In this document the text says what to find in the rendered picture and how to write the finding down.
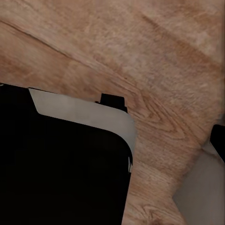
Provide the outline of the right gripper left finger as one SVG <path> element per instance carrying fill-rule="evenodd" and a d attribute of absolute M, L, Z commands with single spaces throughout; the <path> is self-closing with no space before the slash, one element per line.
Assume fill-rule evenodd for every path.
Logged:
<path fill-rule="evenodd" d="M 0 130 L 0 181 L 24 143 L 20 125 Z"/>

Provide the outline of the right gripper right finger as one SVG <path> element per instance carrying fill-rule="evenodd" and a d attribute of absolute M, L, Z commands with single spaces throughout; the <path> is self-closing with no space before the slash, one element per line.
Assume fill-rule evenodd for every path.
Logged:
<path fill-rule="evenodd" d="M 210 142 L 213 144 L 218 154 L 225 161 L 225 127 L 214 125 L 210 134 Z"/>

